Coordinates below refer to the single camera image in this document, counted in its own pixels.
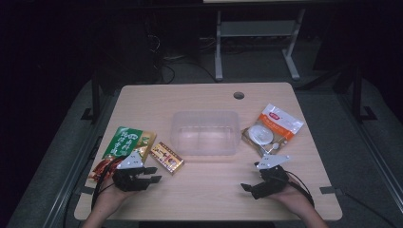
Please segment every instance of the plastic storage bin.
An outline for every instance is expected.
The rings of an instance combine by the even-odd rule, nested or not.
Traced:
[[[238,113],[226,110],[174,114],[171,142],[180,155],[234,155],[240,143]]]

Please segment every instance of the snack package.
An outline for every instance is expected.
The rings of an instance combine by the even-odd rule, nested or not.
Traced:
[[[174,175],[184,165],[184,160],[163,142],[156,144],[150,154],[171,175]]]
[[[139,153],[140,157],[142,157],[142,162],[145,162],[156,137],[157,135],[153,132],[120,126],[102,156],[102,160],[92,170],[88,178],[98,181],[110,162],[115,158],[128,156],[132,152]],[[113,174],[120,162],[117,161],[110,167],[106,174],[106,179]]]
[[[254,125],[242,130],[242,139],[255,147],[262,157],[277,154],[302,126],[302,121],[269,104]]]

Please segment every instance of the forearm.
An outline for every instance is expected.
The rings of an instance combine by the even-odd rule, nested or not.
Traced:
[[[101,228],[113,213],[115,213],[125,198],[114,199],[99,198],[89,214],[83,228]]]
[[[315,208],[309,208],[301,213],[296,214],[306,225],[307,228],[328,228],[329,226],[315,210]]]

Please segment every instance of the wooden table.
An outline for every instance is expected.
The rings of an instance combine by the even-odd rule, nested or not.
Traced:
[[[242,100],[234,98],[242,92]],[[238,112],[240,129],[254,123],[260,112],[273,104],[305,122],[296,95],[286,83],[202,84],[202,85],[130,85],[122,89],[110,118],[92,168],[101,160],[119,126],[157,133],[155,143],[172,147],[170,128],[173,114],[198,109],[227,109]],[[342,216],[334,194],[322,195],[319,187],[331,186],[308,125],[299,130],[279,152],[290,155],[284,169],[297,174],[307,185],[316,209],[327,220]],[[260,157],[249,144],[241,141],[237,154],[230,157],[186,157],[184,167],[171,176],[149,156],[145,166],[158,167],[163,178],[127,200],[110,219],[132,220],[289,220],[297,219],[280,203],[271,199],[255,200],[243,191],[242,182],[262,182],[254,162]],[[88,180],[87,187],[95,187]],[[75,218],[86,219],[91,195],[82,194]]]

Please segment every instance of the human hand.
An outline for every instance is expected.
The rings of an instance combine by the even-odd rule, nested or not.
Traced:
[[[289,181],[299,185],[293,177],[290,175],[288,177]],[[328,227],[308,199],[290,184],[287,184],[281,192],[270,195],[269,198],[284,204],[290,212],[302,219],[307,228]]]
[[[127,198],[138,193],[120,190],[113,183],[112,177],[104,180],[100,189],[94,208],[86,219],[83,228],[102,227],[105,220],[115,213]]]

